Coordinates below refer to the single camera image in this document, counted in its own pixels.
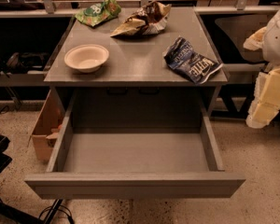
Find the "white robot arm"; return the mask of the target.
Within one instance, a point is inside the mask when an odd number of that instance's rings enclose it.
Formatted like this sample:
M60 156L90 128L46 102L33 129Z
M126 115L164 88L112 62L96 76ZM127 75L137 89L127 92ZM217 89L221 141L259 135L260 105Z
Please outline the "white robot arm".
M244 48L262 49L268 63L256 79L254 100L245 120L248 127L261 129L280 111L280 9L265 27L245 40Z

